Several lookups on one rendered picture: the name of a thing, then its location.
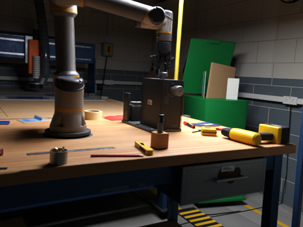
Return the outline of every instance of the drawer handle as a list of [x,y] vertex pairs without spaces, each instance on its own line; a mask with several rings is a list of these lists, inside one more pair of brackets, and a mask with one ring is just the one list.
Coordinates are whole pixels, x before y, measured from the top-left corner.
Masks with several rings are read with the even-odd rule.
[[248,178],[248,176],[237,176],[237,177],[230,177],[230,178],[224,178],[224,179],[218,179],[218,178],[214,178],[214,180],[217,183],[222,183],[222,182],[229,182],[229,181],[236,181],[236,180],[241,180],[241,179],[246,179]]

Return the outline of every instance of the white card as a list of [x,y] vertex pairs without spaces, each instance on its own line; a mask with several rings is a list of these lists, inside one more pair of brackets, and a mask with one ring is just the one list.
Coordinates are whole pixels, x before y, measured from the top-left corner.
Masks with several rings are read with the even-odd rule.
[[239,78],[227,79],[226,99],[238,100],[239,83]]

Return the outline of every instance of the workbench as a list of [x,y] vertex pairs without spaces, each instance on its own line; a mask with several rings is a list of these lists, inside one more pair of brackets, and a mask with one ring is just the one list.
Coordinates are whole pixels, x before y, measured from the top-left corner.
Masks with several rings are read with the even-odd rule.
[[[183,121],[198,122],[186,117],[182,117]],[[90,157],[91,154],[141,154],[134,142],[141,140],[150,145],[151,134],[120,121],[103,119],[86,123],[93,135],[71,140],[44,137],[49,122],[13,120],[10,125],[1,126],[4,155],[0,156],[0,167],[8,169],[0,170],[0,213],[155,186],[169,197],[168,220],[177,221],[182,186],[186,186],[182,181],[185,168],[254,162],[265,157],[262,226],[276,227],[282,155],[295,153],[295,145],[261,143],[254,147],[232,141],[220,132],[217,137],[192,133],[193,129],[182,125],[181,132],[169,134],[169,148],[154,150],[153,156]],[[54,147],[115,149],[71,152],[63,166],[50,165],[48,154],[27,155]]]

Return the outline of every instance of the cinder block wall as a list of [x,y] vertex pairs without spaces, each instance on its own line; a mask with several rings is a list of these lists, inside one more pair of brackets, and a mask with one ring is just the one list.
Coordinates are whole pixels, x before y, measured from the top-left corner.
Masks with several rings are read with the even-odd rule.
[[[153,5],[154,0],[140,0],[139,2]],[[44,0],[49,36],[54,36],[53,16],[49,12],[49,2]],[[0,0],[0,31],[11,31],[32,34],[38,29],[36,11],[33,0]],[[119,81],[141,81],[151,70],[150,55],[154,53],[156,32],[134,27],[132,20],[108,14],[100,10],[78,7],[75,18],[75,40],[78,43],[96,45],[97,79],[103,78],[105,57],[102,57],[101,43],[114,43],[114,56],[107,59],[106,78]],[[55,71],[55,64],[51,62],[51,75]],[[80,76],[87,77],[87,64],[77,64]],[[24,81],[27,74],[24,60],[0,58],[0,88],[23,88],[29,81]],[[22,77],[23,81],[1,80],[1,76]],[[45,89],[51,89],[48,83]],[[123,93],[131,92],[132,99],[138,101],[141,86],[114,85],[104,86],[103,95],[116,100],[123,100]]]
[[[167,0],[162,6],[174,12],[176,39],[178,3]],[[286,4],[280,0],[185,0],[180,70],[191,38],[236,42],[234,57],[241,92],[303,98],[302,27],[302,1]],[[290,110],[288,105],[250,100],[247,129],[257,131],[264,122],[282,125],[290,122],[290,142],[298,144],[301,115],[301,105]],[[286,160],[284,156],[281,190]],[[296,164],[297,153],[290,154],[284,203],[291,207]]]

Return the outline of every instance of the roll of masking tape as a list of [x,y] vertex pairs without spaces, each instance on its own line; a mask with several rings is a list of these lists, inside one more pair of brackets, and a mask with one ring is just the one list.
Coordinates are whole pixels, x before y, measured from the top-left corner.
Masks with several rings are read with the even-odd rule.
[[85,120],[101,120],[103,117],[103,111],[101,110],[86,110]]

